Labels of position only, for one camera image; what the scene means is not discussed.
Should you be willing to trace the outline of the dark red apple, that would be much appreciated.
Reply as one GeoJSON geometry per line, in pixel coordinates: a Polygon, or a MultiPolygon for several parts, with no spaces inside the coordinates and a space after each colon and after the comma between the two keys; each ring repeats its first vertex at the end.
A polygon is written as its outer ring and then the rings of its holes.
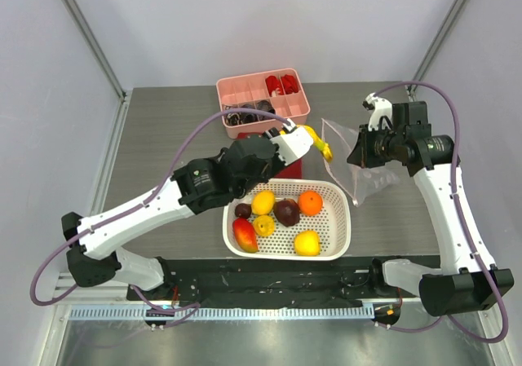
{"type": "Polygon", "coordinates": [[[277,201],[272,209],[277,221],[285,227],[292,227],[300,221],[300,209],[293,199],[277,201]]]}

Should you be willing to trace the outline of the yellow banana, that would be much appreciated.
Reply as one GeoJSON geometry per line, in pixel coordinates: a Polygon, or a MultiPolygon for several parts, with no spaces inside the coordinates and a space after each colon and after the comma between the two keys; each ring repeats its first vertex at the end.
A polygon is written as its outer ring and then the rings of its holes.
{"type": "Polygon", "coordinates": [[[331,151],[330,145],[319,137],[317,132],[313,128],[307,125],[299,125],[299,127],[303,127],[308,134],[312,137],[313,146],[321,152],[323,159],[327,162],[331,162],[333,160],[333,153],[331,151]]]}

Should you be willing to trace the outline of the small yellow bumpy fruit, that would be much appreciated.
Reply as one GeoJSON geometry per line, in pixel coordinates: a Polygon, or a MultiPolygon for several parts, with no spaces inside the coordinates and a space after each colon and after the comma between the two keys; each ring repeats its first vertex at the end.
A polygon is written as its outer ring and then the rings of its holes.
{"type": "Polygon", "coordinates": [[[253,227],[258,236],[269,237],[275,231],[276,224],[270,215],[259,215],[253,221],[253,227]]]}

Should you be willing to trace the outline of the clear zip top bag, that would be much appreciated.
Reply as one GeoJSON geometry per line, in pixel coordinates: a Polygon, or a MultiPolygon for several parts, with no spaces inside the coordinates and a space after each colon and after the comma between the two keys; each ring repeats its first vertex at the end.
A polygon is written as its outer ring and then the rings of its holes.
{"type": "Polygon", "coordinates": [[[351,198],[352,204],[361,206],[369,196],[400,182],[396,173],[384,166],[361,168],[347,162],[355,148],[358,132],[335,121],[321,120],[321,138],[329,144],[333,159],[325,161],[325,169],[330,177],[351,198]]]}

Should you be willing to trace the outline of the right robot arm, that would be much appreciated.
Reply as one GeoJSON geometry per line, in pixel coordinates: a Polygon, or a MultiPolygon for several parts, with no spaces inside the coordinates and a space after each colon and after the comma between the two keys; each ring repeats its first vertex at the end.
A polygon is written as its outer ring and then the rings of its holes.
{"type": "Polygon", "coordinates": [[[429,315],[484,311],[496,299],[480,269],[486,266],[501,294],[514,284],[508,269],[497,267],[481,239],[462,185],[462,171],[451,167],[454,142],[433,135],[427,104],[393,104],[369,95],[363,103],[370,119],[360,126],[347,163],[376,168],[399,161],[422,194],[440,251],[440,267],[430,268],[405,258],[373,261],[369,289],[379,297],[396,288],[420,297],[429,315]]]}

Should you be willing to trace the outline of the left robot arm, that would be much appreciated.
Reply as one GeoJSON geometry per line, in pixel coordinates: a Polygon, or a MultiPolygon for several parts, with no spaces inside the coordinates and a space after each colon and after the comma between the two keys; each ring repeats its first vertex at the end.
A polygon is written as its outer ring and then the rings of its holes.
{"type": "Polygon", "coordinates": [[[265,136],[239,139],[215,157],[190,161],[159,191],[94,217],[70,212],[61,219],[66,240],[82,231],[66,253],[69,272],[81,288],[110,280],[134,285],[157,300],[168,298],[174,280],[162,258],[144,258],[123,245],[164,224],[224,207],[282,170],[279,146],[265,136]]]}

